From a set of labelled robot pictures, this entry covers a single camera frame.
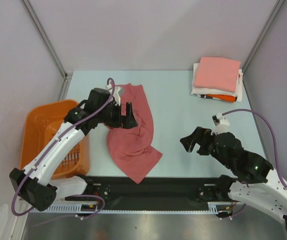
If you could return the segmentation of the red t shirt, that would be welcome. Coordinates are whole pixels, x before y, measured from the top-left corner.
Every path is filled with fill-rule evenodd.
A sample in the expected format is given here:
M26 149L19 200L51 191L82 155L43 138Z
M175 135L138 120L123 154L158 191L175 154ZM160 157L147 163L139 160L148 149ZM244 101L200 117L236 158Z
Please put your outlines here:
M121 113L126 113L126 103L132 103L132 111L138 126L131 129L110 128L106 143L113 162L136 184L160 161L163 154L152 146L154 121L142 85L121 85Z

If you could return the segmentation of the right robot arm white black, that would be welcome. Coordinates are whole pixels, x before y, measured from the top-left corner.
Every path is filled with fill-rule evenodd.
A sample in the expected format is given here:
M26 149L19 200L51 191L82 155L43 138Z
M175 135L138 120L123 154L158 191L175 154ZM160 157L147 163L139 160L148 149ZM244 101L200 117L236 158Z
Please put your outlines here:
M222 175L214 188L220 201L228 198L245 203L280 222L287 231L287 185L272 164L261 155L245 150L240 140L230 133L214 134L198 126L192 134L180 139L187 152L194 146L201 156L212 156L237 179Z

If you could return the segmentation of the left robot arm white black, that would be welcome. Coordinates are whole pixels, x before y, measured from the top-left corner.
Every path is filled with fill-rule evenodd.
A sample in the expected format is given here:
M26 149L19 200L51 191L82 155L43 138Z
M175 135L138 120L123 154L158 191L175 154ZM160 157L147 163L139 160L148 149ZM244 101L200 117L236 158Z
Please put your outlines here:
M88 200L93 196L94 187L89 177L78 174L64 179L51 178L69 151L98 124L123 129L138 126L130 102L126 103L125 115L122 115L121 95L124 89L110 84L106 87L92 89L88 99L68 112L46 147L23 169L14 168L10 172L9 178L15 190L11 203L14 215L19 215L15 210L17 197L41 212L58 199L79 196Z

